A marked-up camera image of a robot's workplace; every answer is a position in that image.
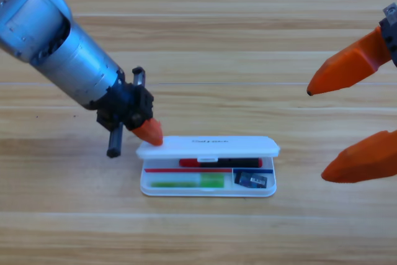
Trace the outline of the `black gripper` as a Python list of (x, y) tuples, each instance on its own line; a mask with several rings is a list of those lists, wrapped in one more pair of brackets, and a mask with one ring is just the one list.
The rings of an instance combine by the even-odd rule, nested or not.
[(383, 13), (386, 18), (373, 31), (323, 63), (307, 86), (309, 96), (349, 88), (385, 63), (396, 63), (396, 3), (386, 6)]
[(133, 82), (127, 83), (118, 72), (114, 85), (96, 102), (97, 122), (110, 132), (109, 158), (121, 155), (124, 128), (153, 146), (163, 144), (161, 123), (153, 117), (154, 97), (145, 88), (145, 70), (138, 66), (132, 73)]

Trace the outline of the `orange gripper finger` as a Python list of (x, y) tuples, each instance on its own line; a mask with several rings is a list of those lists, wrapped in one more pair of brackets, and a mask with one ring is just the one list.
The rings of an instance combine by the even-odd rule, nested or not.
[(321, 173), (325, 181), (356, 183), (396, 175), (396, 131), (378, 132), (339, 153)]

